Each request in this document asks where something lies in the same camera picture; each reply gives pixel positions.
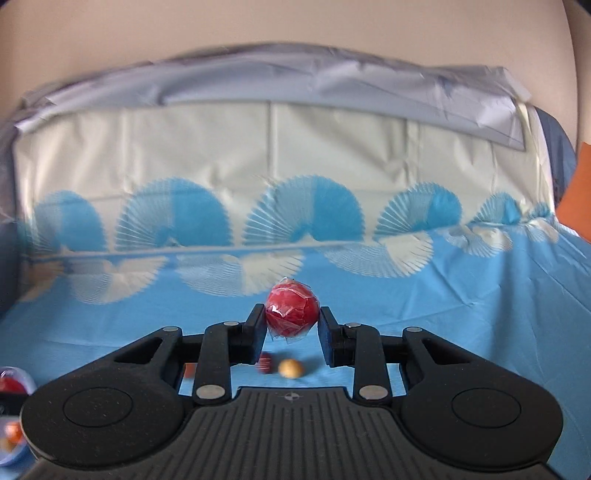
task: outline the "orange object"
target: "orange object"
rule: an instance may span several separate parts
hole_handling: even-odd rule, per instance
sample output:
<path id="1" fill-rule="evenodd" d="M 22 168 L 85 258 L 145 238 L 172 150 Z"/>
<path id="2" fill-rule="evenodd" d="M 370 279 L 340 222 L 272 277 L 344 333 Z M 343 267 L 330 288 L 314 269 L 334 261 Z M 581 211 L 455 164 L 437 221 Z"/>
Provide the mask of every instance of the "orange object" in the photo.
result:
<path id="1" fill-rule="evenodd" d="M 21 423 L 18 421 L 10 421 L 4 426 L 4 435 L 6 439 L 14 444 L 19 444 L 23 440 Z"/>
<path id="2" fill-rule="evenodd" d="M 556 209 L 563 225 L 591 242 L 591 145 L 584 143 L 579 152 L 577 169 Z"/>
<path id="3" fill-rule="evenodd" d="M 12 443 L 8 439 L 0 439 L 0 450 L 4 450 L 6 453 L 12 452 L 17 447 L 16 443 Z"/>

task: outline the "wrapped red ball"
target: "wrapped red ball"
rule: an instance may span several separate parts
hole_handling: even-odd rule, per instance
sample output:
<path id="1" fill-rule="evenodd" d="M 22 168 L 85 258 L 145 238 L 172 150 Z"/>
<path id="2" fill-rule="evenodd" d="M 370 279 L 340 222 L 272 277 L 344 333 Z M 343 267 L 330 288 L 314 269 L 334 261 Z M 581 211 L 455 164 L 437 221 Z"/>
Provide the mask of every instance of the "wrapped red ball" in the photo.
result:
<path id="1" fill-rule="evenodd" d="M 0 376 L 0 392 L 27 393 L 25 387 L 13 377 Z"/>
<path id="2" fill-rule="evenodd" d="M 304 336 L 318 321 L 320 303 L 310 287 L 284 278 L 271 289 L 265 313 L 271 335 L 290 339 Z"/>

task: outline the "plastic wrap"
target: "plastic wrap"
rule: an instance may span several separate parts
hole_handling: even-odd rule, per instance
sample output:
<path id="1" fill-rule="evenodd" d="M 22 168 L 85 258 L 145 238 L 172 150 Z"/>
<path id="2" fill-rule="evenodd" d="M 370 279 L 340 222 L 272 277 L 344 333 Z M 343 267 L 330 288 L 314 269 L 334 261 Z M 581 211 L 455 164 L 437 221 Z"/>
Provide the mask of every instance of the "plastic wrap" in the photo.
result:
<path id="1" fill-rule="evenodd" d="M 320 303 L 307 285 L 284 278 L 275 285 L 265 302 L 271 336 L 302 338 L 318 321 Z"/>

